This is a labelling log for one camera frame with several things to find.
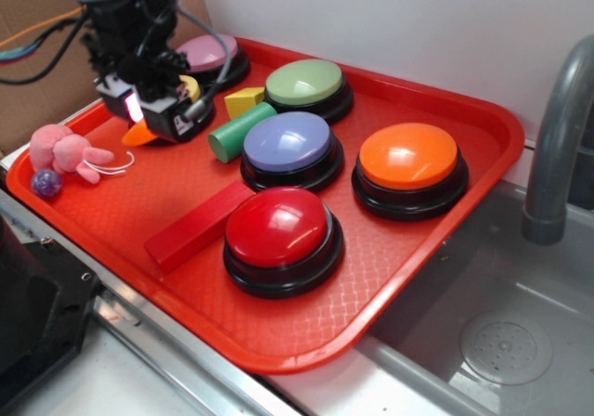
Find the plush toy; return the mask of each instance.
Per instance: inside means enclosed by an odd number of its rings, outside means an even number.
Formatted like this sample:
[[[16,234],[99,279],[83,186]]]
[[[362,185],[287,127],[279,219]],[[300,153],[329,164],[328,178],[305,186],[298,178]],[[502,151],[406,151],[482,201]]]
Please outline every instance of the plush toy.
[[[61,175],[78,173],[92,184],[99,182],[99,173],[119,174],[130,165],[105,168],[102,171],[102,167],[96,164],[111,162],[114,158],[111,151],[96,149],[87,139],[74,134],[69,127],[53,123],[42,126],[32,134],[30,156],[35,172],[53,168]]]

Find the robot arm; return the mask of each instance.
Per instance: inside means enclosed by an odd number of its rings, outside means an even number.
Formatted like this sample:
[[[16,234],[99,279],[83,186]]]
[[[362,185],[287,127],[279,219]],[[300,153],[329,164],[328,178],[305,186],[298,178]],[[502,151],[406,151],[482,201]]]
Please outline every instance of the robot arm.
[[[90,19],[83,43],[108,108],[132,119],[126,104],[137,100],[155,134],[173,142],[194,137],[210,121],[213,93],[192,104],[180,82],[186,56],[168,46],[177,0],[78,1]]]

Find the gray faucet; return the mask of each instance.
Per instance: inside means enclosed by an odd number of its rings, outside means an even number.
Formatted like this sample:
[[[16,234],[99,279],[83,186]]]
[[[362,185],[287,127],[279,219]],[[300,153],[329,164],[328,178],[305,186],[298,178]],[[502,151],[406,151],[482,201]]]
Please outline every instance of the gray faucet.
[[[522,234],[537,244],[563,238],[566,203],[594,208],[594,35],[564,62],[538,134]]]

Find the stainless steel sink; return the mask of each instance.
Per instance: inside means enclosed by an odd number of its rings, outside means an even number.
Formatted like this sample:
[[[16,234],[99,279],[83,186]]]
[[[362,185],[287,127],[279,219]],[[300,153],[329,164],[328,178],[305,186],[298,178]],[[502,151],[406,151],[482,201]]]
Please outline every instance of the stainless steel sink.
[[[592,414],[594,217],[570,206],[564,239],[536,246],[523,199],[501,182],[368,334],[472,408]]]

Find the red tray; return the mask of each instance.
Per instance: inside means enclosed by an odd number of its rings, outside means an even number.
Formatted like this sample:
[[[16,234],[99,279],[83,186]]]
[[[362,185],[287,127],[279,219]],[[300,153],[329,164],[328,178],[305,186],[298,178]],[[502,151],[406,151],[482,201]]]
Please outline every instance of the red tray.
[[[239,160],[219,162],[206,140],[228,120],[224,95],[264,86],[276,68],[309,58],[239,42],[252,71],[217,97],[214,122],[190,143],[132,149],[136,164],[125,175],[104,176],[96,186],[67,175],[62,192],[51,201],[32,193],[33,171],[25,152],[10,169],[7,184],[36,213],[240,367],[257,373],[303,371],[335,358],[358,340],[517,160],[523,129],[513,115],[491,103],[342,65],[355,90],[352,112],[332,126],[344,146],[345,168],[319,194],[344,231],[346,254],[336,274],[298,297],[256,298],[232,283],[219,239],[163,275],[144,242],[240,179]],[[350,176],[359,147],[375,130],[403,122],[445,129],[470,167],[469,191],[444,216],[397,223],[374,217],[355,203]],[[120,142],[126,122],[102,103],[81,112],[69,126],[127,161],[130,149]]]

